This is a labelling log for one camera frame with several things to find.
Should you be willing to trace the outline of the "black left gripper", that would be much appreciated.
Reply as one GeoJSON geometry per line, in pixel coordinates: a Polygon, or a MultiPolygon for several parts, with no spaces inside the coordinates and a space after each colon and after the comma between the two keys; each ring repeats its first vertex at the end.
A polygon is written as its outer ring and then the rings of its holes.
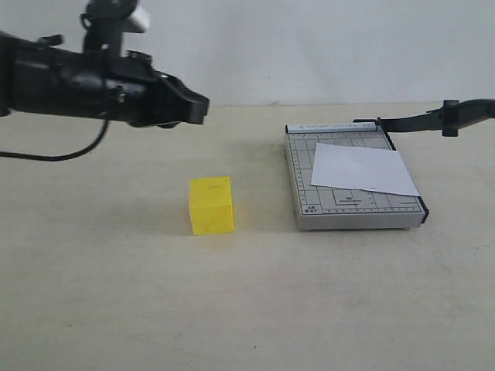
{"type": "Polygon", "coordinates": [[[13,37],[11,109],[133,127],[203,124],[210,100],[171,74],[163,73],[160,83],[151,61],[140,52],[75,53],[13,37]]]}

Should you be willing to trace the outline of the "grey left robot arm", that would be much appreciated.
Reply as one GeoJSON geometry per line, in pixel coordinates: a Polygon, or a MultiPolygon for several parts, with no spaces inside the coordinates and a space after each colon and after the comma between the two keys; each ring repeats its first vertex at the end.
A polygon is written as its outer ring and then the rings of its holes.
{"type": "Polygon", "coordinates": [[[1,34],[1,114],[12,111],[89,119],[134,128],[202,124],[210,101],[143,53],[75,53],[1,34]]]}

